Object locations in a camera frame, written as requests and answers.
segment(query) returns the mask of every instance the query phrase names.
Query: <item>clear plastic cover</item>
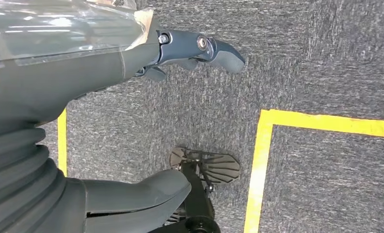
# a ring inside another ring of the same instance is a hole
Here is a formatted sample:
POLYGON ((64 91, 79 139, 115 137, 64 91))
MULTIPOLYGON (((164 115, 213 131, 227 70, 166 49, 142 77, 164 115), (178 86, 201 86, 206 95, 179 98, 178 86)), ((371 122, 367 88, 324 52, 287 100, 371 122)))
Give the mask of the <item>clear plastic cover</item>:
POLYGON ((152 15, 84 0, 0 0, 0 61, 28 65, 128 50, 146 42, 152 15))

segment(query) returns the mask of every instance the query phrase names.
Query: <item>rectangular marked area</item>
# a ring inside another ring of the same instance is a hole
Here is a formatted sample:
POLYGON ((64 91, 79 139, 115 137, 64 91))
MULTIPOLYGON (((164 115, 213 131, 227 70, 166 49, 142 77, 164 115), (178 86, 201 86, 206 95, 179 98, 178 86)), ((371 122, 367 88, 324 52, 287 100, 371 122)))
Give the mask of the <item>rectangular marked area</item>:
POLYGON ((245 233, 384 232, 384 121, 266 112, 245 233))

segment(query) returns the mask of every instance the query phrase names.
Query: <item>bolt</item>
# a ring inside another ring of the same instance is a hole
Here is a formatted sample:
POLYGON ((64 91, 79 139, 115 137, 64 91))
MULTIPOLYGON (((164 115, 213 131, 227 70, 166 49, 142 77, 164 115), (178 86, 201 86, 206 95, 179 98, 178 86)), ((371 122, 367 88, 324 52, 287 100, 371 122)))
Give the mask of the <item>bolt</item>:
POLYGON ((158 40, 160 44, 167 44, 169 43, 169 36, 166 34, 162 34, 158 37, 158 40))
POLYGON ((207 39, 203 35, 200 35, 198 37, 198 47, 202 51, 205 51, 207 49, 207 39))

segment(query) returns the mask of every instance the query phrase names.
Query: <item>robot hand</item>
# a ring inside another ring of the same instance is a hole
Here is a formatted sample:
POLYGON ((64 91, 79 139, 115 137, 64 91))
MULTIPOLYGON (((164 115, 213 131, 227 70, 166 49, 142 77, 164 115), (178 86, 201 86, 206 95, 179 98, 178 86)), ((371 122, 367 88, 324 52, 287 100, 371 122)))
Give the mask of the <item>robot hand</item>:
POLYGON ((152 80, 166 79, 166 73, 159 66, 178 64, 182 68, 193 70, 199 62, 214 67, 222 67, 231 73, 240 72, 245 59, 230 44, 206 37, 200 33, 178 30, 157 31, 160 52, 150 64, 142 67, 136 77, 146 75, 152 80))

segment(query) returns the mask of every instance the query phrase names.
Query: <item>plastic wrap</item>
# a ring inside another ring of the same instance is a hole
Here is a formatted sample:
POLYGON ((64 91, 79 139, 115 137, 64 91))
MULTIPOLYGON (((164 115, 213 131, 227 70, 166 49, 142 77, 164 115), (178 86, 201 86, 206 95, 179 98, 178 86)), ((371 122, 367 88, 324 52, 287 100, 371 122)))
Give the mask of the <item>plastic wrap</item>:
POLYGON ((146 42, 152 16, 84 0, 0 0, 0 67, 132 49, 146 42))

